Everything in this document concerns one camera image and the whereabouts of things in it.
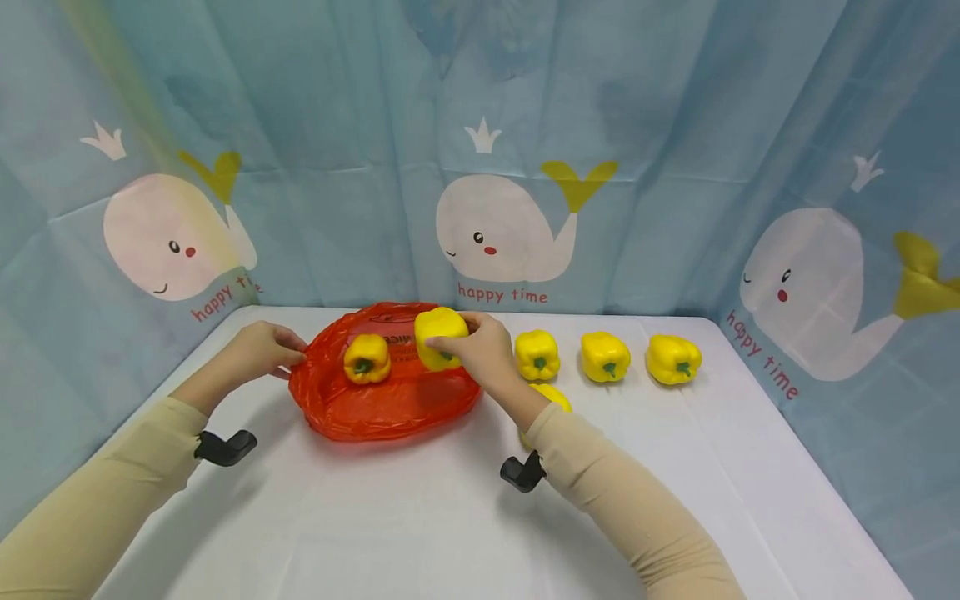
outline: person's left hand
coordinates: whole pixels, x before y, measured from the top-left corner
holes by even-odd
[[[206,415],[243,384],[273,375],[290,379],[289,369],[306,359],[306,342],[283,325],[249,324],[171,396]]]
[[[306,342],[283,325],[257,321],[234,336],[211,360],[239,387],[263,375],[290,379],[290,368],[306,359]]]

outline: crown drawing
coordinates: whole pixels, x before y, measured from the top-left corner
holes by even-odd
[[[80,141],[88,146],[93,146],[100,152],[110,157],[110,160],[119,160],[127,155],[123,148],[123,140],[120,139],[120,130],[115,130],[110,135],[96,121],[93,122],[93,128],[97,132],[96,137],[81,137]]]
[[[493,142],[496,141],[496,138],[502,133],[500,130],[494,130],[491,132],[487,129],[487,117],[480,119],[480,127],[474,129],[473,127],[464,127],[467,130],[467,133],[470,134],[470,137],[473,139],[473,148],[476,149],[478,155],[488,155],[493,152]]]
[[[853,162],[856,163],[856,178],[853,180],[853,183],[850,184],[851,190],[859,193],[873,178],[880,177],[885,173],[883,169],[874,168],[878,158],[880,158],[879,151],[871,156],[869,160],[863,156],[853,157]]]

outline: bell pepper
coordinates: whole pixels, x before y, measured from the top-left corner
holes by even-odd
[[[580,362],[597,383],[619,381],[630,367],[630,349],[606,331],[587,333],[580,339]]]
[[[553,336],[542,329],[516,336],[516,367],[527,381],[547,381],[560,371],[560,351]]]
[[[675,335],[655,335],[647,347],[647,371],[663,385],[692,381],[704,358],[700,349]]]
[[[445,306],[438,306],[417,315],[414,320],[414,337],[417,338],[417,356],[430,371],[456,369],[460,366],[460,359],[447,352],[440,352],[428,348],[426,341],[430,338],[466,338],[470,332],[467,322],[457,311]]]
[[[353,383],[380,383],[390,374],[387,341],[375,333],[353,338],[344,354],[344,373]]]
[[[564,394],[560,390],[553,387],[549,383],[531,383],[530,387],[537,390],[541,394],[543,394],[543,396],[546,397],[546,399],[550,400],[551,402],[556,402],[557,404],[560,404],[560,407],[564,409],[565,413],[573,412],[573,408],[570,407],[570,402],[569,400],[566,399],[566,396],[564,396]],[[523,449],[526,450],[527,452],[532,452],[533,448],[527,442],[527,437],[523,435],[522,431],[520,431],[519,433],[520,433],[520,445],[522,445]]]

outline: table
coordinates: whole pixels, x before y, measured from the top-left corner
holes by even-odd
[[[245,324],[285,324],[309,340],[346,312],[240,309],[145,407]],[[715,324],[498,317],[515,336],[553,333],[564,362],[556,385],[574,411],[673,490],[716,539],[748,597],[911,597]],[[579,370],[580,336],[594,330],[614,333],[634,354],[619,385],[597,386]],[[701,348],[705,363],[693,385],[665,390],[650,380],[642,357],[656,333]],[[241,428],[259,447],[233,468],[202,464],[187,490],[151,517],[99,600],[642,597],[592,522],[546,482],[521,494],[499,479],[504,459],[525,454],[516,427],[488,397],[432,435],[335,444],[307,427],[283,382],[264,378],[235,392],[207,427],[222,437]]]

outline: whale cartoon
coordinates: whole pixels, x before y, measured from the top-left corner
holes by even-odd
[[[196,185],[164,174],[133,181],[110,198],[104,213],[110,256],[137,287],[161,300],[192,298],[217,277],[256,266],[256,250],[229,204],[239,156],[222,155],[213,172],[199,166],[226,206],[226,222]]]
[[[543,172],[563,190],[569,216],[554,237],[533,197],[498,175],[468,175],[446,187],[437,205],[437,239],[462,276],[482,281],[549,281],[570,264],[577,214],[616,173],[615,162],[580,180],[566,163],[546,162]]]
[[[940,255],[921,236],[894,235],[902,263],[893,314],[855,330],[863,303],[863,246],[830,208],[788,212],[747,259],[740,299],[763,333],[811,376],[846,379],[870,363],[909,319],[960,309],[960,277],[941,280]]]

